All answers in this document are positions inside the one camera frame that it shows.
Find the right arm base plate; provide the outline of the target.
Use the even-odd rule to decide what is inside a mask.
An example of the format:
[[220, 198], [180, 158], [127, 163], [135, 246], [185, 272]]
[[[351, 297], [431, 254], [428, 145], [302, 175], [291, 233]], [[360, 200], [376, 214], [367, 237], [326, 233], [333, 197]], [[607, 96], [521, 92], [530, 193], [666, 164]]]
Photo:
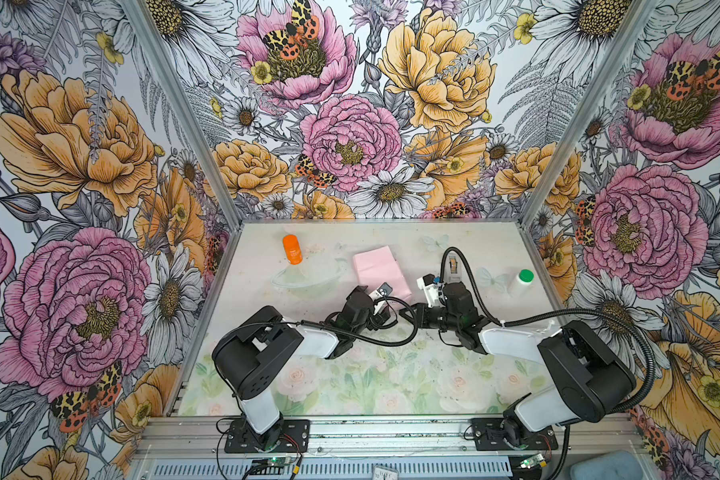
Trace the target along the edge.
[[559, 448], [551, 427], [531, 432], [515, 420], [499, 417], [472, 418], [464, 437], [474, 442], [477, 451], [554, 451]]

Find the purple wrapping paper sheet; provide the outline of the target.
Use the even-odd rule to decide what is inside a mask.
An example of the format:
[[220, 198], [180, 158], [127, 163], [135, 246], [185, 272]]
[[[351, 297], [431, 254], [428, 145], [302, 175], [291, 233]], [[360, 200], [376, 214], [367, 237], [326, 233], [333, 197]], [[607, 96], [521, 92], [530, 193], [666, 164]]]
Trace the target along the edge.
[[388, 284], [394, 297], [404, 301], [412, 298], [408, 282], [388, 246], [354, 255], [352, 265], [360, 285], [376, 290]]

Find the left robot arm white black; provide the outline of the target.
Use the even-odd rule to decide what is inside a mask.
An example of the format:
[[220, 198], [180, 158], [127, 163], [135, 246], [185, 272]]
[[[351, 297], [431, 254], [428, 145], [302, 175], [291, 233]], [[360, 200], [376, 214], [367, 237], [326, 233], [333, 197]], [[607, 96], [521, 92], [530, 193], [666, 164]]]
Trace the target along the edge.
[[287, 319], [273, 306], [264, 306], [241, 326], [225, 334], [211, 358], [219, 377], [231, 389], [241, 414], [230, 421], [224, 451], [303, 452], [310, 422], [285, 420], [270, 385], [294, 356], [337, 359], [366, 330], [395, 325], [388, 303], [393, 288], [357, 286], [341, 311], [320, 327]]

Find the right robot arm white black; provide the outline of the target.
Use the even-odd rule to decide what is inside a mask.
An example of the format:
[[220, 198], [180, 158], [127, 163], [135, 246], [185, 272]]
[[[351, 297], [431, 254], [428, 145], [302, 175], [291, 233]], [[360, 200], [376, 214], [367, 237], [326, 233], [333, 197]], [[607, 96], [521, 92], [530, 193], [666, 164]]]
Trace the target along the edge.
[[510, 449], [531, 446], [534, 437], [555, 424], [596, 423], [637, 386], [631, 370], [583, 321], [571, 320], [549, 332], [519, 322], [492, 328], [464, 283], [425, 275], [417, 286], [426, 302], [414, 306], [413, 325], [451, 332], [472, 352], [513, 356], [546, 368], [551, 385], [525, 395], [502, 414], [496, 432]]

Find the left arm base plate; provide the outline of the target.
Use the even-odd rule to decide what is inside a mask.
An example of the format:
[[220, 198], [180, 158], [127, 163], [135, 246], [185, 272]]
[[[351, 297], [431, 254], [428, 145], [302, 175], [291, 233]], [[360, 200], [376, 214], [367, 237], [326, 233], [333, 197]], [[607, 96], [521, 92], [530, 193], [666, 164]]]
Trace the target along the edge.
[[224, 435], [227, 454], [306, 453], [311, 422], [280, 419], [265, 433], [258, 434], [242, 417], [233, 417]]

